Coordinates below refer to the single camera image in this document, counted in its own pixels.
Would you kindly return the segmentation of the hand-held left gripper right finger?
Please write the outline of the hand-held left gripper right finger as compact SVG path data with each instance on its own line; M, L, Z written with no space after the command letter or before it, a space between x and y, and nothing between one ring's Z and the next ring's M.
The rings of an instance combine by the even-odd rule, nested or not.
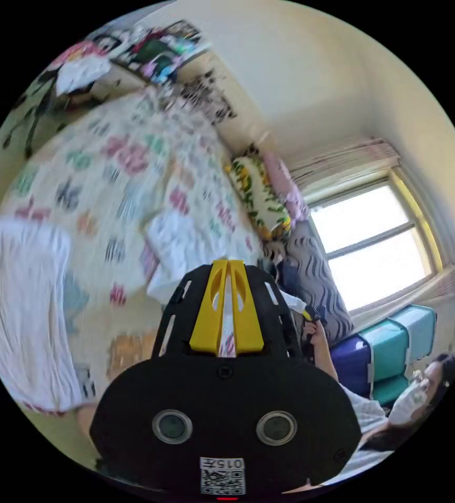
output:
M235 352L260 353L264 340L245 264L230 260L232 318Z

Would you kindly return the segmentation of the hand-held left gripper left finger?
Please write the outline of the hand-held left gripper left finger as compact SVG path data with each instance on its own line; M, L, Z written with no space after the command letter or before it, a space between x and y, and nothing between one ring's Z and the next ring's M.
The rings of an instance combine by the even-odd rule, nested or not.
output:
M194 352L218 352L223 330L228 260L213 262L189 341Z

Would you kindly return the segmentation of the person's right hand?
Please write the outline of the person's right hand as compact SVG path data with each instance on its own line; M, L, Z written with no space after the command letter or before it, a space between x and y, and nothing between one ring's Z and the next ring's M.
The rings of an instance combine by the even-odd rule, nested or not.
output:
M328 348L328 341L321 320L307 321L304 328L314 350Z

